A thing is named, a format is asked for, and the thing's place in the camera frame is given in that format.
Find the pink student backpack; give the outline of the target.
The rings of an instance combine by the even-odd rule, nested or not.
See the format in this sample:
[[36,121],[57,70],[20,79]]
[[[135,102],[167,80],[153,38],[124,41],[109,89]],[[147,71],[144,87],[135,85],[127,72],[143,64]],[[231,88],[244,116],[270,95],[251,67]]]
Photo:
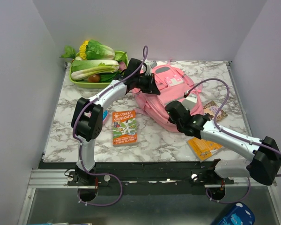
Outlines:
[[177,133],[176,126],[168,121],[169,116],[165,106],[173,101],[183,101],[184,93],[194,86],[193,80],[179,68],[173,67],[168,62],[152,68],[155,82],[160,95],[145,94],[133,89],[135,100],[140,110],[137,113],[151,117],[164,129]]

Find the illustrated picture book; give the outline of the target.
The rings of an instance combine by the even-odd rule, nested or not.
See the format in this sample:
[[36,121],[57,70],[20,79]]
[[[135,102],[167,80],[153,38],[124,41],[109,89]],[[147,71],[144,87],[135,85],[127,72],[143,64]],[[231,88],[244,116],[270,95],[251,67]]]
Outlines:
[[[218,111],[219,106],[214,102],[210,101],[208,102],[204,107],[204,113],[208,113],[210,115],[210,118],[213,120],[216,112]],[[220,110],[217,114],[216,120],[221,121],[222,119],[225,119],[227,117],[227,113],[224,110]]]

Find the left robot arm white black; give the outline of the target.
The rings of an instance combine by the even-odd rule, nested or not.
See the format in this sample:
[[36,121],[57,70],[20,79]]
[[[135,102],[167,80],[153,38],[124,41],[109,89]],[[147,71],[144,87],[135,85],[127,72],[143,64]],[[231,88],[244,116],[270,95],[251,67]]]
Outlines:
[[160,95],[150,65],[131,59],[127,69],[98,94],[77,101],[71,126],[73,138],[79,142],[77,167],[81,170],[78,179],[84,185],[94,181],[95,139],[103,127],[103,113],[116,100],[137,88],[143,93]]

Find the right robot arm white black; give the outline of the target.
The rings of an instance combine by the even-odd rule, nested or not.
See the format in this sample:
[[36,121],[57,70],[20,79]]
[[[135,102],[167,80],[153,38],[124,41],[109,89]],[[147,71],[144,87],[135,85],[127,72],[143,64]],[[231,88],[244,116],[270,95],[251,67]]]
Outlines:
[[249,163],[237,168],[235,162],[218,162],[207,170],[206,178],[210,183],[218,183],[222,178],[231,176],[251,177],[260,184],[270,186],[281,167],[281,152],[271,137],[264,139],[242,135],[232,130],[217,127],[209,115],[191,115],[181,102],[173,101],[166,105],[169,122],[186,136],[212,141],[226,147]]

